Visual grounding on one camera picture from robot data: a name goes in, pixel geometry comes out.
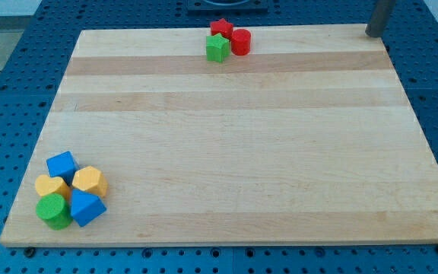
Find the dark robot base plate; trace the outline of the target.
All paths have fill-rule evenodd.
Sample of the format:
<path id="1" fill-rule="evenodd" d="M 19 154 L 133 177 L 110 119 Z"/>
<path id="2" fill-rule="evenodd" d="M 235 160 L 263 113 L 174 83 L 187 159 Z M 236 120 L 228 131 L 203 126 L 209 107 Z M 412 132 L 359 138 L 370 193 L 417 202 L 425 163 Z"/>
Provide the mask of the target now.
<path id="1" fill-rule="evenodd" d="M 185 0 L 189 13 L 206 11 L 268 11 L 267 0 Z"/>

